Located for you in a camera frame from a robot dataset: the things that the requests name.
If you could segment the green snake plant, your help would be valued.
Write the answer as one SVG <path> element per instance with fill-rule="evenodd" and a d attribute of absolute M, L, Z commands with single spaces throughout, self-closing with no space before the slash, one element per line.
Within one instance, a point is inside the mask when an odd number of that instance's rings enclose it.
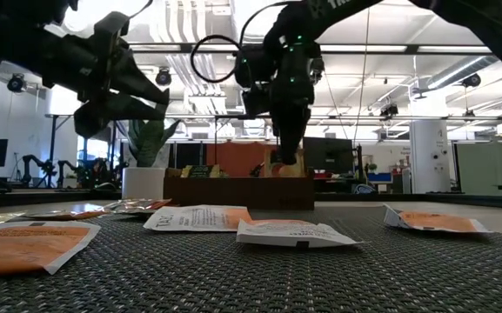
<path fill-rule="evenodd" d="M 153 166 L 158 152 L 175 134 L 180 120 L 176 120 L 168 128 L 164 120 L 130 120 L 127 138 L 130 151 L 137 161 L 137 167 L 150 168 Z"/>

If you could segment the brown wooden tea organizer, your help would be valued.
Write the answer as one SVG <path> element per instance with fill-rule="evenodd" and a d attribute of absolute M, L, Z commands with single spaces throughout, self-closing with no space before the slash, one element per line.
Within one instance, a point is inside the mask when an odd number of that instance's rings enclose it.
<path fill-rule="evenodd" d="M 313 210 L 309 177 L 191 177 L 167 175 L 164 198 L 180 206 L 245 206 L 249 210 Z"/>

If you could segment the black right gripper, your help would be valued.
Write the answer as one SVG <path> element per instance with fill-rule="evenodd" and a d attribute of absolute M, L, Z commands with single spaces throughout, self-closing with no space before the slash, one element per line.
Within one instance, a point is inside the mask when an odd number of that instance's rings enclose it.
<path fill-rule="evenodd" d="M 306 54 L 284 54 L 271 85 L 271 117 L 279 124 L 282 163 L 297 162 L 299 145 L 310 119 L 314 102 L 310 79 L 310 58 Z M 291 132 L 288 126 L 296 126 Z"/>

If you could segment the orange white tea packet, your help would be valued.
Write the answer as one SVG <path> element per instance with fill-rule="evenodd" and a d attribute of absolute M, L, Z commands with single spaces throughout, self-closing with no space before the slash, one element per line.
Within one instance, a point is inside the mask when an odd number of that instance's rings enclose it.
<path fill-rule="evenodd" d="M 0 223 L 0 276 L 41 270 L 53 275 L 100 230 L 80 222 Z"/>
<path fill-rule="evenodd" d="M 300 220 L 241 220 L 236 235 L 238 243 L 293 248 L 331 248 L 359 242 L 342 235 L 331 226 Z"/>
<path fill-rule="evenodd" d="M 460 216 L 437 213 L 395 210 L 385 204 L 384 223 L 388 226 L 422 231 L 444 231 L 452 233 L 492 233 L 481 222 Z"/>
<path fill-rule="evenodd" d="M 251 221 L 246 207 L 204 204 L 164 206 L 150 216 L 144 228 L 155 231 L 236 232 L 241 220 Z"/>

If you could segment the flat orange tea packet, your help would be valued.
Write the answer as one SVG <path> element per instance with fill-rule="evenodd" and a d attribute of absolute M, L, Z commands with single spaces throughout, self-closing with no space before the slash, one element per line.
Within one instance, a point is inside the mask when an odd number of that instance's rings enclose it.
<path fill-rule="evenodd" d="M 29 213 L 23 217 L 37 220 L 73 221 L 90 219 L 93 217 L 106 215 L 105 210 L 85 210 L 85 211 L 50 211 L 44 213 Z"/>

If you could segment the pale green partition wall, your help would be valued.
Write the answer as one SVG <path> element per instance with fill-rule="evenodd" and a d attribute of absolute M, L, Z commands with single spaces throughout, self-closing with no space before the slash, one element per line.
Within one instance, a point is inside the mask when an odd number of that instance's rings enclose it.
<path fill-rule="evenodd" d="M 502 196 L 502 143 L 458 143 L 456 154 L 463 193 Z"/>

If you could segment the lemon lime tea packet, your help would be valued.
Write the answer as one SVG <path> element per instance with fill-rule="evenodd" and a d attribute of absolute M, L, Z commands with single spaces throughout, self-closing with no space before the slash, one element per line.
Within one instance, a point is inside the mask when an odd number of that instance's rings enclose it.
<path fill-rule="evenodd" d="M 182 169 L 182 178 L 218 178 L 221 169 L 216 165 L 187 165 Z"/>

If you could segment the grey woven placemat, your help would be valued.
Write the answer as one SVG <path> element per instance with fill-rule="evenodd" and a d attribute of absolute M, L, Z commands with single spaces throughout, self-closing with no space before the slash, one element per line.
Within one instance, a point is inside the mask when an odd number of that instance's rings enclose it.
<path fill-rule="evenodd" d="M 322 208 L 352 246 L 238 243 L 232 233 L 147 230 L 102 216 L 56 274 L 0 278 L 0 313 L 502 313 L 502 234 L 401 230 L 384 208 Z"/>

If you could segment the grey ceiling duct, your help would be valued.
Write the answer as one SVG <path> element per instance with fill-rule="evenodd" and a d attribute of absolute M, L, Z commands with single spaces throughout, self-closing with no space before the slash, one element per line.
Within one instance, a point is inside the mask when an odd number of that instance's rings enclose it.
<path fill-rule="evenodd" d="M 442 89 L 452 83 L 456 83 L 477 74 L 480 70 L 483 70 L 498 61 L 499 59 L 495 56 L 465 57 L 449 68 L 446 68 L 438 74 L 430 77 L 426 81 L 425 87 L 428 90 Z"/>

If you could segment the peach orange tea packet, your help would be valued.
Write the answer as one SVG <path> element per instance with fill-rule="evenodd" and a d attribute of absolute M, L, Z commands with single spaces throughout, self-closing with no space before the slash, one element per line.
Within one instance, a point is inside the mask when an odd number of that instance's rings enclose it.
<path fill-rule="evenodd" d="M 292 165 L 284 164 L 279 156 L 278 150 L 267 152 L 264 157 L 265 177 L 306 177 L 304 153 L 298 150 L 295 154 L 296 162 Z"/>

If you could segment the black metal stand frame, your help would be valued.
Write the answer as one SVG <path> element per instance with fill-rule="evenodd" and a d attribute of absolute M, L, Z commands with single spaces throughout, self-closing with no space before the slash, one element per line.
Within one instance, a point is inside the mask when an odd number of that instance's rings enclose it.
<path fill-rule="evenodd" d="M 50 159 L 54 163 L 68 161 L 77 165 L 84 159 L 107 158 L 108 164 L 113 161 L 114 167 L 119 165 L 121 142 L 110 140 L 111 126 L 104 132 L 104 137 L 85 139 L 75 132 L 71 114 L 46 113 L 44 117 L 49 123 L 49 142 L 44 149 L 43 159 Z"/>

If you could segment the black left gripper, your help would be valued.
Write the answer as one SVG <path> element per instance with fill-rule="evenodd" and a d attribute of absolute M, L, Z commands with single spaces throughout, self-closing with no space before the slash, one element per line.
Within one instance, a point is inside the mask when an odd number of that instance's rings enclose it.
<path fill-rule="evenodd" d="M 89 37 L 66 35 L 47 43 L 43 52 L 43 86 L 51 89 L 61 85 L 75 91 L 83 102 L 106 93 L 110 88 L 111 59 L 128 24 L 125 14 L 112 11 L 94 24 Z M 74 112 L 75 132 L 79 136 L 93 137 L 111 121 L 164 120 L 169 90 L 160 90 L 137 67 L 130 52 L 115 59 L 115 89 L 157 104 L 151 107 L 122 93 L 88 101 Z"/>

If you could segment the black table edge rail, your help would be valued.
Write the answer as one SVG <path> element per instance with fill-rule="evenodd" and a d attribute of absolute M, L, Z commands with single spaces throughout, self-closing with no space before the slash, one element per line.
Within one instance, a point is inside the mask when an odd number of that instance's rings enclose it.
<path fill-rule="evenodd" d="M 118 200 L 120 195 L 111 192 L 66 191 L 0 194 L 0 207 L 43 203 L 88 202 Z M 470 196 L 462 194 L 342 194 L 315 193 L 314 203 L 328 202 L 427 202 L 450 203 L 502 208 L 502 196 Z"/>

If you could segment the orange wall panel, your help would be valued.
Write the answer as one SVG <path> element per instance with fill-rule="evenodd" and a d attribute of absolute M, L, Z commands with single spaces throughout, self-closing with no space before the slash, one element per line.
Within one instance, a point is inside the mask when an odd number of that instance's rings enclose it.
<path fill-rule="evenodd" d="M 248 177 L 275 145 L 253 143 L 207 143 L 206 164 L 218 165 L 229 177 Z"/>

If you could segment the black overhead frame bar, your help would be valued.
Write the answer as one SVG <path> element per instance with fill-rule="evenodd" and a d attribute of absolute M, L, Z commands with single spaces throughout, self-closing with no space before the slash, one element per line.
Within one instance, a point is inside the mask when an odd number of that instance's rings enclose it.
<path fill-rule="evenodd" d="M 196 43 L 131 43 L 136 53 L 143 54 L 190 54 Z M 490 49 L 484 45 L 436 45 L 436 44 L 319 44 L 324 54 L 358 55 L 361 53 L 373 55 L 465 55 L 483 56 L 502 51 L 502 48 Z"/>

